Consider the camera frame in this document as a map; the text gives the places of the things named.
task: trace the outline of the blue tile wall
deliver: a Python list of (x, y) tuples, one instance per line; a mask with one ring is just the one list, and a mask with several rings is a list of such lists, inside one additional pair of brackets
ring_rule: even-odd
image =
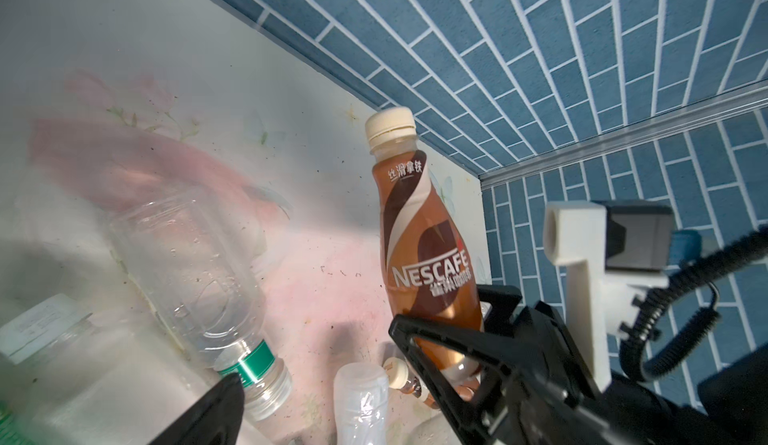
[[(494, 265), (493, 282), (521, 287), (526, 305), (539, 299), (563, 305), (564, 270), (552, 266), (542, 246), (544, 210), (552, 200), (658, 201), (672, 207), (678, 229), (698, 230), (711, 246), (768, 225), (767, 118), (768, 108), (756, 110), (498, 184), (497, 194), (484, 190), (491, 263), (508, 264)], [(682, 367), (653, 384), (656, 392), (700, 408), (698, 382), (768, 343), (766, 283), (767, 259), (718, 281), (721, 322)], [(664, 338), (651, 350), (658, 352), (709, 299), (702, 293), (675, 302), (658, 326)], [(615, 337), (608, 337), (608, 349), (611, 366), (620, 371)]]
[(768, 68), (766, 0), (222, 1), (473, 174)]

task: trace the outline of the black cable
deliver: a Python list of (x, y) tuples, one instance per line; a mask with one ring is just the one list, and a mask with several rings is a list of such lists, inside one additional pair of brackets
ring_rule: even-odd
[(762, 258), (766, 253), (768, 226), (763, 226), (678, 271), (670, 277), (667, 288), (651, 288), (640, 305), (638, 318), (628, 337), (621, 341), (619, 362), (627, 377), (634, 381), (653, 381), (672, 371), (714, 328), (720, 318), (715, 311), (720, 294), (716, 293), (715, 287), (712, 304), (700, 308), (659, 354), (643, 363), (645, 344), (653, 336), (661, 316), (682, 296), (698, 287), (714, 286), (716, 280)]

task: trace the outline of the white bottle cap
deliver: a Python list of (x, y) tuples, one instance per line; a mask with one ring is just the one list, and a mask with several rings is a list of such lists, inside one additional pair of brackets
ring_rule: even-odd
[(416, 122), (410, 108), (398, 106), (374, 114), (366, 122), (368, 144), (373, 150), (395, 138), (416, 136)]
[(399, 390), (408, 383), (408, 364), (398, 357), (387, 358), (384, 362), (384, 371), (389, 378), (389, 388)]

